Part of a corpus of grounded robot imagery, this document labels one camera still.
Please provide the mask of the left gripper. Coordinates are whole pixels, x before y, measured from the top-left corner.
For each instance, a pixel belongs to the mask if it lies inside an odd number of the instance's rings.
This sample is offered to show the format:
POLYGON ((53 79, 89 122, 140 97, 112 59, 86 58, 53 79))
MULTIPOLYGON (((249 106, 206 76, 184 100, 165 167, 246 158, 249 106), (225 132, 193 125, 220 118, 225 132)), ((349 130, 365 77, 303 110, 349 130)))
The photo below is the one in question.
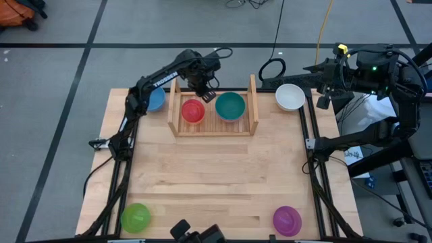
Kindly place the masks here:
POLYGON ((212 71, 187 69, 185 78, 188 81, 188 87, 205 103, 209 103, 216 97, 216 93, 207 86, 209 80, 212 79, 212 71))

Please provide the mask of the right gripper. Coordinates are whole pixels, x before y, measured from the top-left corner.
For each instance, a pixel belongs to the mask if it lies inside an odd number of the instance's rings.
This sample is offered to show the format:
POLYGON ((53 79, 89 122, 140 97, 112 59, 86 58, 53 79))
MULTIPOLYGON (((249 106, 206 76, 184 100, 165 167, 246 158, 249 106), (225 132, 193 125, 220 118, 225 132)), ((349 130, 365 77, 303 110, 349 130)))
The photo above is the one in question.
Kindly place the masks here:
POLYGON ((318 98, 317 107, 320 109, 328 109, 330 104, 330 96, 337 89, 343 89, 342 82, 340 81, 340 70, 343 69, 343 64, 340 60, 344 55, 338 54, 338 45, 336 43, 333 47, 334 58, 326 58, 324 62, 304 67, 303 70, 310 73, 320 72, 320 74, 310 74, 305 78, 306 86, 309 88, 316 88, 317 92, 322 94, 318 98))

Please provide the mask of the red translucent bowl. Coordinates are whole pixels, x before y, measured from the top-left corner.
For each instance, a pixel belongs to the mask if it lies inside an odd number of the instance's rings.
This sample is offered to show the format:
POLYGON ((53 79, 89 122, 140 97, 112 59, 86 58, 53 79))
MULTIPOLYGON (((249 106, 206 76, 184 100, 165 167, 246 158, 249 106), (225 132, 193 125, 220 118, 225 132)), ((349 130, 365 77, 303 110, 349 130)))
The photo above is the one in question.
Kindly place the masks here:
POLYGON ((205 116, 205 107, 200 101, 196 99, 189 99, 185 101, 184 104, 182 105, 181 114, 182 117, 187 115, 205 116))

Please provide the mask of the teal bowl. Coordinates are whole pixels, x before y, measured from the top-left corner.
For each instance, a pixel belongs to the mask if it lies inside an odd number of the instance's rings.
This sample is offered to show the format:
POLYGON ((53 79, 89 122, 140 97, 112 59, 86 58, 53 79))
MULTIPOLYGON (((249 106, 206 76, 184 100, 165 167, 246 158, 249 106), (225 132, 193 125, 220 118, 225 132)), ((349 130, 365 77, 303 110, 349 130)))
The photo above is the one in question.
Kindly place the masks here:
POLYGON ((215 110, 221 119, 236 121, 244 115, 246 102, 238 93, 225 92, 218 96, 215 102, 215 110))

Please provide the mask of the white bowl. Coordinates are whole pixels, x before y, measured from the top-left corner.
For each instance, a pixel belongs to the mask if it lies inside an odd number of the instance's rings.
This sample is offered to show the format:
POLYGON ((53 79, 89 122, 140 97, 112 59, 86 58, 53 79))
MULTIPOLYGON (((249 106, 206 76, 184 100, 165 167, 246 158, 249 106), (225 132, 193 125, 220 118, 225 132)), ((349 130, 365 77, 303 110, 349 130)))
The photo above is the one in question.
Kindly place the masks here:
POLYGON ((303 107, 306 96, 304 91, 294 84, 283 84, 275 92, 278 107, 284 111, 295 111, 303 107))

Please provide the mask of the blue bowl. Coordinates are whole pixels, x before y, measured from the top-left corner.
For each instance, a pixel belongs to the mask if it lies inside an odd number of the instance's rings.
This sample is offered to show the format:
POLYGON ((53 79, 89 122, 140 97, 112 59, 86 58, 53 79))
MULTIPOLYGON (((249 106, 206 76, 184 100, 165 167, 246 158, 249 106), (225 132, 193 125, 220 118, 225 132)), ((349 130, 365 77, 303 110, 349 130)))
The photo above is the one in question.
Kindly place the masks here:
POLYGON ((165 91, 162 87, 158 87, 154 91, 152 91, 150 98, 149 98, 149 104, 148 104, 148 112, 155 112, 159 111, 163 108, 165 104, 165 91))

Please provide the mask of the purple translucent bowl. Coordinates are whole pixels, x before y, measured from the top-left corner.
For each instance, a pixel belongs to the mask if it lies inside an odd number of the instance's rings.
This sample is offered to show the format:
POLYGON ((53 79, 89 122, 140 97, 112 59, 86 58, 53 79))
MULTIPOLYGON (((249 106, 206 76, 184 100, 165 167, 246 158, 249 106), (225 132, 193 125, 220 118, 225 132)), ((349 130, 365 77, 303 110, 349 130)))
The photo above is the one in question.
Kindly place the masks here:
POLYGON ((295 208, 282 206, 273 214, 273 226, 281 235, 292 237, 300 232, 302 218, 295 208))

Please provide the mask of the wooden slatted shelf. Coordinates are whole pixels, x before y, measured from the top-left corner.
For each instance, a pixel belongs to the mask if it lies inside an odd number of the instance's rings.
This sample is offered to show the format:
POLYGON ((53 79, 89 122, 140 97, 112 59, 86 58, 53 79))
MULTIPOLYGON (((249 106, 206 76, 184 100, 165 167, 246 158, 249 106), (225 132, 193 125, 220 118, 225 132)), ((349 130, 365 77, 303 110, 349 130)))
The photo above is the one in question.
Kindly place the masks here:
POLYGON ((192 91, 180 90, 176 80, 172 80, 168 98, 167 124, 174 136, 252 136, 259 124, 259 110, 257 105, 257 85, 255 75, 250 75, 249 87, 246 91, 238 91, 246 102, 243 119, 234 123, 222 121, 215 110, 213 99, 204 103, 205 116, 197 125, 187 124, 182 119, 181 109, 185 101, 199 98, 192 91))

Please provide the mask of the black computer case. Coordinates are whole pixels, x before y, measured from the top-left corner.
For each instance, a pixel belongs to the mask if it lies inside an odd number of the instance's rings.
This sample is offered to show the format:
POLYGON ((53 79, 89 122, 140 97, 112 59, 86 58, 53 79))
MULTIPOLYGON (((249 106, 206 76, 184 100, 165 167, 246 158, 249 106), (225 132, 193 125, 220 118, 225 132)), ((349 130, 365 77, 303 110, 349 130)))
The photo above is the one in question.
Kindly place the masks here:
MULTIPOLYGON (((276 90, 282 84, 295 84, 303 90, 316 89, 309 88, 306 86, 305 78, 310 74, 320 74, 320 72, 309 73, 309 74, 298 74, 292 76, 281 76, 276 78, 265 78, 261 81, 261 89, 263 90, 276 90)), ((352 99, 354 93, 351 91, 345 91, 343 89, 334 90, 330 96, 330 101, 333 106, 333 111, 338 114, 352 99)))

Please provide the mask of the white paper sheet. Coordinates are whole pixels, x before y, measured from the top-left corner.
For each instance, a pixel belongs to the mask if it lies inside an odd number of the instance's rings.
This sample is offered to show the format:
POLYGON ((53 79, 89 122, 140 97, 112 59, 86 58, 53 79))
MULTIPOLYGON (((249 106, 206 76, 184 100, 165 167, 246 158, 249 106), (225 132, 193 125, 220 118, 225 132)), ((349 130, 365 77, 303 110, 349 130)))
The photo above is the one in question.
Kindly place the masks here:
POLYGON ((360 161, 364 157, 365 155, 362 153, 362 150, 359 146, 351 147, 344 151, 344 160, 346 165, 351 165, 357 161, 360 161))

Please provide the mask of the black equipment cart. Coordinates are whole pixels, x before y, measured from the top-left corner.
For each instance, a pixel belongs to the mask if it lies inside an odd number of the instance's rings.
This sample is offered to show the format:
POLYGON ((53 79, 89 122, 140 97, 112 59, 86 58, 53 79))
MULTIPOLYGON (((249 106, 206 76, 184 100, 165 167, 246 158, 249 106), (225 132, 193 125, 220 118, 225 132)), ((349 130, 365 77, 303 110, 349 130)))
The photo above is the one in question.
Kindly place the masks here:
POLYGON ((426 183, 419 171, 420 162, 432 163, 432 43, 414 56, 413 60, 419 65, 429 63, 429 67, 423 68, 427 72, 427 93, 421 101, 420 128, 408 140, 355 162, 348 167, 348 171, 354 177, 399 161, 423 221, 431 227, 428 234, 432 239, 432 192, 427 192, 426 183))

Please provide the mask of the lime green translucent bowl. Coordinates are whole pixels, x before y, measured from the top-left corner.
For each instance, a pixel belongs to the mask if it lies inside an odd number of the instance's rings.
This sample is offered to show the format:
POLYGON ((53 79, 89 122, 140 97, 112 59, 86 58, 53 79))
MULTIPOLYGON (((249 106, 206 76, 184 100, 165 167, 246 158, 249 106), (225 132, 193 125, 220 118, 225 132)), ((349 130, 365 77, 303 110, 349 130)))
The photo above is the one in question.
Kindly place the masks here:
POLYGON ((149 209, 141 203, 128 205, 121 214, 122 228, 131 234, 144 231, 151 222, 149 209))

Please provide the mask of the black keyboard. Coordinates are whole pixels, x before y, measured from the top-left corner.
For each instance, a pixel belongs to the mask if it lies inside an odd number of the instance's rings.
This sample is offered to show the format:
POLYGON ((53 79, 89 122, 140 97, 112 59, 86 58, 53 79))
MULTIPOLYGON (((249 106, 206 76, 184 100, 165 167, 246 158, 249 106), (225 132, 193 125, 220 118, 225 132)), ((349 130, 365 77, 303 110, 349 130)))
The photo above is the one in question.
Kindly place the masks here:
POLYGON ((432 161, 419 161, 418 172, 426 193, 432 199, 432 161))

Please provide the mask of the orange bag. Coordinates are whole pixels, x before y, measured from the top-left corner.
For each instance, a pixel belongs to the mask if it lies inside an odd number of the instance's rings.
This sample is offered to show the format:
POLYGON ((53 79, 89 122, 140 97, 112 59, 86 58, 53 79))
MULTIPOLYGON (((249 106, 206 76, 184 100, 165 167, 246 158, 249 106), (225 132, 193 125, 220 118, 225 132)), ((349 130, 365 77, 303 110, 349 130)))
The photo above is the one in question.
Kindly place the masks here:
POLYGON ((38 30, 34 15, 47 19, 44 0, 0 0, 0 32, 7 27, 23 26, 30 31, 38 30))

